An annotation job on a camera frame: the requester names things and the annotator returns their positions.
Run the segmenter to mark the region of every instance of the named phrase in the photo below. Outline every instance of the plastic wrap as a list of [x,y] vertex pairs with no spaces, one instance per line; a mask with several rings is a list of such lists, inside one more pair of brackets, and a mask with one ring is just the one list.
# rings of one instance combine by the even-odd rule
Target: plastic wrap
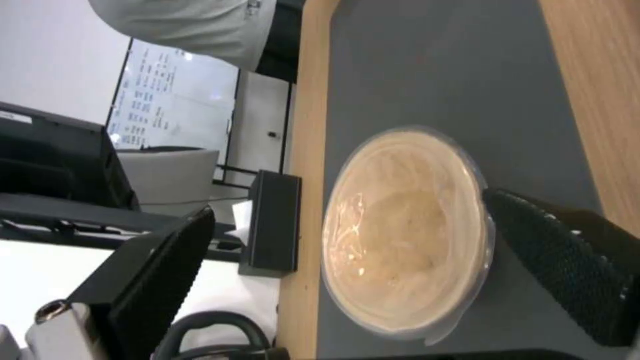
[[324,219],[323,276],[337,305],[384,336],[444,339],[492,261],[484,188],[473,161],[434,131],[396,129],[364,143]]

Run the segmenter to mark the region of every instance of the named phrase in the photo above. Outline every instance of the wooden table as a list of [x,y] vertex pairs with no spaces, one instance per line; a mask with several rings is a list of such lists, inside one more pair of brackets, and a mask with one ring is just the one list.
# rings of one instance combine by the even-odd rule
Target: wooden table
[[[278,343],[317,348],[330,22],[339,0],[305,5],[292,173],[303,178],[298,272],[282,281]],[[640,237],[640,3],[540,0],[605,215]]]

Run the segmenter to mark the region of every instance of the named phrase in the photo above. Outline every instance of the white shirt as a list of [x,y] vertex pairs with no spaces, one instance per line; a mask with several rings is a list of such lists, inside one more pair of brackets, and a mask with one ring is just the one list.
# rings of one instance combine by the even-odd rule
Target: white shirt
[[276,0],[89,0],[117,31],[255,71]]

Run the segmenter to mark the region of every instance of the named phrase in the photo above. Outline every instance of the person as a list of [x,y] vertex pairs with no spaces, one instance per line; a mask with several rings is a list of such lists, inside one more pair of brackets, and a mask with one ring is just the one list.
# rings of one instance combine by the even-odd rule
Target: person
[[89,0],[117,31],[295,83],[305,0]]

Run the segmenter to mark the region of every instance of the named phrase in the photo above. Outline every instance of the gray table mat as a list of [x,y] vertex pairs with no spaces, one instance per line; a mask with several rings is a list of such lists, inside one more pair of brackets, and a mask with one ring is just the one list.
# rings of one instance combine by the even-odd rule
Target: gray table mat
[[[333,17],[324,206],[349,155],[398,126],[455,139],[490,186],[601,212],[535,0],[342,0]],[[497,248],[488,280],[443,342],[393,341],[355,325],[320,289],[320,359],[521,348],[623,359],[594,343]]]

